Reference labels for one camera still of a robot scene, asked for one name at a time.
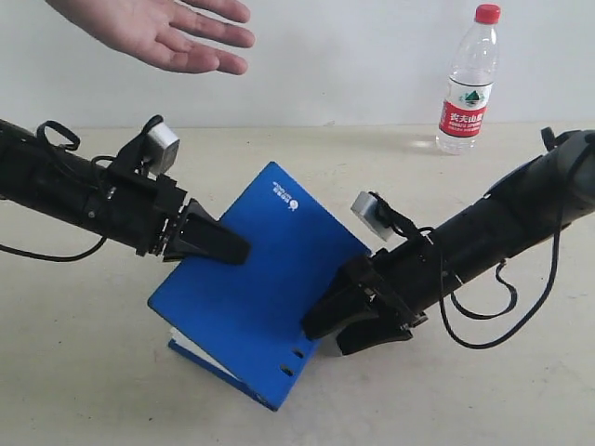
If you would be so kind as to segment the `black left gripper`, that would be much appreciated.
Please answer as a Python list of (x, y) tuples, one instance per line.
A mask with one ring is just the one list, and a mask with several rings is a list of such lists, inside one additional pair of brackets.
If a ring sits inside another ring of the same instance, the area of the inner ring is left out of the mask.
[(166, 262), (199, 256), (243, 265), (250, 254), (251, 244), (210, 216), (195, 199), (179, 214), (187, 191), (169, 176), (122, 182), (110, 193), (107, 237), (133, 248), (138, 256), (159, 253), (170, 220), (174, 222), (165, 233)]

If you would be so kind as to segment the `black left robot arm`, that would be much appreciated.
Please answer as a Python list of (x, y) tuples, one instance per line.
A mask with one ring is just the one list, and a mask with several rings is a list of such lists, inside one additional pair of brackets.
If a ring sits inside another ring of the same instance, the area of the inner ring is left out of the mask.
[(154, 115), (115, 155), (76, 155), (81, 140), (48, 120), (31, 132), (1, 123), (1, 197), (99, 235), (83, 253), (51, 256), (3, 246), (4, 252), (66, 263), (111, 240), (138, 256), (180, 261), (188, 256), (242, 265), (249, 242), (213, 218), (167, 175), (180, 139)]

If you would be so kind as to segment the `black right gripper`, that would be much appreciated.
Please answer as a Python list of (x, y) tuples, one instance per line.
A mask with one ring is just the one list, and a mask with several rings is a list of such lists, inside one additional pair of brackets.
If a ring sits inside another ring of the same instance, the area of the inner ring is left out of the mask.
[(322, 297), (301, 319), (309, 340), (336, 331), (343, 356), (413, 338), (427, 308), (446, 296), (446, 252), (428, 234), (341, 267)]

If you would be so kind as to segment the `person's bare hand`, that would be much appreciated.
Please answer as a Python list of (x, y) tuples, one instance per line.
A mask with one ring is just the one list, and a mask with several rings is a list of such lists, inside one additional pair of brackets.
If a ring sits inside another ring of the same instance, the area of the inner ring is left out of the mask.
[(166, 72), (242, 75), (248, 62), (205, 43), (250, 48), (240, 1), (49, 1), (54, 11), (106, 47)]

